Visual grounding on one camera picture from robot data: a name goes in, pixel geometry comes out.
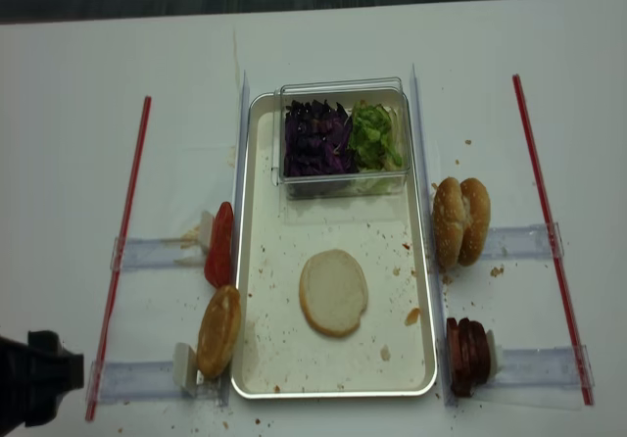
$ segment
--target toasted bun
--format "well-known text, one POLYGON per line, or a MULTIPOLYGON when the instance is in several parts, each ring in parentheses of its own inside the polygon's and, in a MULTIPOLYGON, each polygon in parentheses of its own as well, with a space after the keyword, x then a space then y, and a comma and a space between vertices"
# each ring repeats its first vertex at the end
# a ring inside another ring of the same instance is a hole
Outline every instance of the toasted bun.
POLYGON ((459 263, 470 266, 477 262, 490 227, 490 196, 485 186, 470 178, 460 185, 463 204, 466 206, 466 228, 459 250, 459 263))
POLYGON ((333 249, 316 254, 305 263, 299 297, 313 329, 342 337, 360 326, 368 303, 368 287, 355 258, 333 249))
POLYGON ((435 250, 440 266, 452 267, 458 263, 465 219, 459 182, 447 177, 438 186, 433 201, 435 250))
POLYGON ((433 201, 433 224, 440 266, 474 264, 490 226, 490 197, 484 185, 475 178, 461 184, 454 177, 444 179, 433 201))
POLYGON ((198 332, 198 369, 207 378, 216 378, 228 365, 241 322, 239 292, 231 285, 220 287, 205 310, 198 332))

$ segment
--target sesame bun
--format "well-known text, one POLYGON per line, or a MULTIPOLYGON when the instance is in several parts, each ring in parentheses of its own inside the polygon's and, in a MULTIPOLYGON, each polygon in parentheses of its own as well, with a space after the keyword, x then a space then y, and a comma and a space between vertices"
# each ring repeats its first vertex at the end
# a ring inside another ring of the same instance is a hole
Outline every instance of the sesame bun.
POLYGON ((475 178, 461 184, 454 177, 444 179, 433 201, 433 223, 440 266, 474 264, 490 226, 490 197, 485 186, 475 178))

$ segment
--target clear plastic container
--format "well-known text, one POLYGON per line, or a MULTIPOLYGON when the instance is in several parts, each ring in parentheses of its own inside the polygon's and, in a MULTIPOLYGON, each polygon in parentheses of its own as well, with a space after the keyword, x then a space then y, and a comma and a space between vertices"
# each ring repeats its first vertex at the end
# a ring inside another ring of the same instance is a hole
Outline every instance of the clear plastic container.
POLYGON ((313 84, 286 85, 274 94, 274 166, 278 172, 278 183, 284 184, 291 199, 313 197, 341 197, 361 195, 395 194, 403 190, 410 170, 412 152, 410 136, 410 112, 403 93, 401 80, 397 77, 363 79, 355 81, 321 82, 313 84), (392 135, 395 149, 402 163, 394 170, 368 170, 333 175, 287 176, 285 174, 285 119, 286 107, 292 101, 303 104, 325 100, 332 108, 341 104, 346 112, 352 113, 355 103, 365 101, 368 105, 382 105, 396 115, 392 135))

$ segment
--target red straw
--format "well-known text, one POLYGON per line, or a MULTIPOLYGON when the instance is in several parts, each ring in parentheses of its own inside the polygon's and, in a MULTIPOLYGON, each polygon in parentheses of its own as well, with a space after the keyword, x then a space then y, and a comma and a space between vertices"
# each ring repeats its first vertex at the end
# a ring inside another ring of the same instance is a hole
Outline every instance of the red straw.
MULTIPOLYGON (((144 109, 141 113, 141 122, 139 124, 139 133, 137 134, 137 143, 135 145, 135 157, 133 158, 133 167, 130 170, 130 180, 128 181, 128 189, 126 190, 126 203, 124 204, 124 214, 121 218, 120 235, 118 242, 118 253, 121 254, 124 251, 124 244, 126 242, 126 234, 128 232, 128 222, 130 221, 130 209, 133 205, 133 196, 135 195, 135 185, 137 184, 137 175, 139 174, 139 162, 141 161, 141 153, 144 149, 144 140, 146 139, 146 130, 148 128, 148 116, 150 114, 150 104, 152 98, 146 96, 144 99, 144 109)), ((107 297, 107 306, 105 307, 105 317, 102 320, 102 330, 100 331, 100 343, 98 344, 98 355, 96 356, 96 371, 92 379, 94 382, 90 387, 90 394, 87 402, 87 413, 85 414, 85 420, 94 420, 94 414, 96 413, 96 405, 98 396, 98 388, 100 386, 100 373, 102 365, 105 359, 105 353, 107 351, 107 331, 109 330, 109 321, 111 320, 111 313, 114 309, 114 301, 116 300, 116 291, 118 290, 118 282, 120 280, 120 270, 115 268, 111 272, 111 282, 109 283, 109 296, 107 297)))
MULTIPOLYGON (((568 324, 568 333, 570 334, 570 343, 575 350, 575 359, 577 361, 577 368, 579 370, 579 377, 581 379, 581 382, 590 385, 592 383, 592 380, 590 379, 591 377, 588 376, 588 369, 584 366, 584 360, 581 356, 581 340, 579 339, 577 321, 575 320, 575 312, 573 310, 572 302, 570 300, 570 293, 568 292, 566 271, 564 270, 564 264, 561 261, 561 257, 558 255, 557 251, 553 215, 551 214, 551 206, 549 205, 549 197, 547 195, 545 181, 542 178, 542 170, 540 169, 540 158, 538 157, 536 142, 533 138, 533 131, 531 130, 531 121, 529 120, 529 113, 527 112, 525 95, 522 92, 522 83, 520 82, 520 76, 518 74, 515 74, 512 77, 512 80, 513 88, 516 91, 516 99, 518 100, 518 110, 520 111, 520 118, 522 119, 522 127, 525 131, 525 137, 527 139, 527 147, 529 148, 531 165, 533 166, 533 173, 536 177, 536 186, 538 187, 538 195, 540 195, 542 213, 544 214, 545 223, 547 224, 547 229, 549 231, 551 249, 553 250, 554 254, 553 261, 555 265, 555 273, 557 274, 557 283, 559 284, 559 292, 561 293, 561 302, 564 305, 564 312, 566 313, 566 322, 568 324)), ((585 387, 582 385, 581 392, 584 397, 585 405, 592 406, 595 402, 592 394, 592 388, 590 388, 590 386, 585 387)))

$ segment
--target aluminum tray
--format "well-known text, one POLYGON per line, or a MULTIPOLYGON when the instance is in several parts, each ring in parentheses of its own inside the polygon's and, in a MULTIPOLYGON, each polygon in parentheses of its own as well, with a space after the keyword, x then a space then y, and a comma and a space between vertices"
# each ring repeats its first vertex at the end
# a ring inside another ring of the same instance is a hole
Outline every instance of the aluminum tray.
POLYGON ((264 94, 249 113, 233 386, 249 399, 426 393, 437 362, 413 166, 398 195, 288 200, 271 179, 273 105, 264 94), (358 260, 369 291, 361 326, 342 339, 312 330, 298 297, 307 259, 332 248, 358 260), (418 323, 406 326, 413 308, 418 323))

